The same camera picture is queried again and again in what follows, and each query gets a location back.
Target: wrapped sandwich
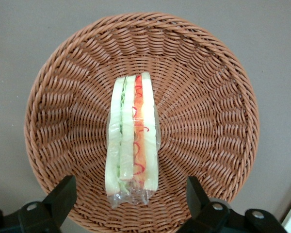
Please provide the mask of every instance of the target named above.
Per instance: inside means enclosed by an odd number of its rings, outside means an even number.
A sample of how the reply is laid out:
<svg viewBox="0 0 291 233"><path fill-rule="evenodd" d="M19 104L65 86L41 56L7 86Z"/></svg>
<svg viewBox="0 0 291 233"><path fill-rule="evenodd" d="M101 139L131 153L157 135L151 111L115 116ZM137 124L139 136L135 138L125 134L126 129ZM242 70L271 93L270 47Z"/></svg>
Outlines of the wrapped sandwich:
<svg viewBox="0 0 291 233"><path fill-rule="evenodd" d="M105 187L113 208L158 189L160 128L150 74L117 78L107 124Z"/></svg>

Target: wicker basket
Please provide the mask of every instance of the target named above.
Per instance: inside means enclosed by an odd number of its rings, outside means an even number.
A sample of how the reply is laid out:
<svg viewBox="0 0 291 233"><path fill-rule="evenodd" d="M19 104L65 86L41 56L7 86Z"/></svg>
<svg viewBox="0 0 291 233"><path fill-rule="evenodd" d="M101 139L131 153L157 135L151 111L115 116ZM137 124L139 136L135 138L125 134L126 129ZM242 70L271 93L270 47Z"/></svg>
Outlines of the wicker basket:
<svg viewBox="0 0 291 233"><path fill-rule="evenodd" d="M106 122L117 77L149 71L160 116L159 190L149 205L110 208ZM161 13L105 17L62 43L41 68L25 119L32 169L45 192L68 174L70 218L93 232L175 232L190 217L186 178L231 201L257 153L256 98L233 53L206 30Z"/></svg>

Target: metal screw head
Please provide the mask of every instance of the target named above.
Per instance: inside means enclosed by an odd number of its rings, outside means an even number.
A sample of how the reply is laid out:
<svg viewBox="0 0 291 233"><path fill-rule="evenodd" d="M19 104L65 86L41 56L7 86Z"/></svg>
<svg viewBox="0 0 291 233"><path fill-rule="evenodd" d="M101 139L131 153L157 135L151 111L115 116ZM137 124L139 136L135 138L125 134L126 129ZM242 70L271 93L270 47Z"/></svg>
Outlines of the metal screw head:
<svg viewBox="0 0 291 233"><path fill-rule="evenodd" d="M36 207L37 207L37 203L33 203L33 204L30 204L29 206L27 206L27 210L28 211L34 210Z"/></svg>
<svg viewBox="0 0 291 233"><path fill-rule="evenodd" d="M215 203L212 206L215 210L223 210L223 206L219 203Z"/></svg>
<svg viewBox="0 0 291 233"><path fill-rule="evenodd" d="M258 219L264 219L264 215L260 211L253 211L252 215Z"/></svg>

